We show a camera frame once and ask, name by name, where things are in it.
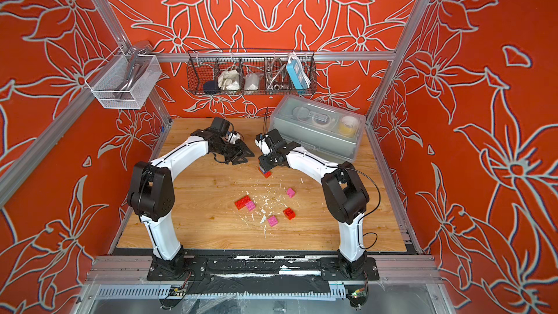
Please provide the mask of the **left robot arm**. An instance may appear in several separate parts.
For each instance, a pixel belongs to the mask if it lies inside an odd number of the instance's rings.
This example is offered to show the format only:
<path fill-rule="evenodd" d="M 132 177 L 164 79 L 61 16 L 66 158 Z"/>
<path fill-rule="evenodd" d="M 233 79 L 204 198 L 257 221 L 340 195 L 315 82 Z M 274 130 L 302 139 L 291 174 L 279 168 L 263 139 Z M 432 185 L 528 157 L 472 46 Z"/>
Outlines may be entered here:
<path fill-rule="evenodd" d="M 232 165 L 245 164 L 254 156 L 243 135 L 228 120 L 216 117 L 210 127 L 192 132 L 168 154 L 149 162 L 140 161 L 133 168 L 127 204 L 148 231 L 157 266 L 171 271 L 184 268 L 184 249 L 171 218 L 174 180 L 207 154 L 222 156 L 222 164 Z"/>

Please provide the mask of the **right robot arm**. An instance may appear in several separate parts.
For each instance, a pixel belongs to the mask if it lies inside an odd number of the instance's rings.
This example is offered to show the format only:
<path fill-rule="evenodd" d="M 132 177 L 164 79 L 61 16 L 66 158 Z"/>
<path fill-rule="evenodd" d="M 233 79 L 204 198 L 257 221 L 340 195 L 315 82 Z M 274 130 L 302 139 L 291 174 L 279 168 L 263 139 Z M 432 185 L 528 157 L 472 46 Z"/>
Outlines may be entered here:
<path fill-rule="evenodd" d="M 321 184 L 326 206 L 339 224 L 339 267 L 348 278 L 356 277 L 367 259 L 363 218 L 370 201 L 358 171 L 348 161 L 342 164 L 327 161 L 297 142 L 286 142 L 276 129 L 258 134 L 255 143 L 262 152 L 259 163 L 264 172 L 288 167 Z"/>

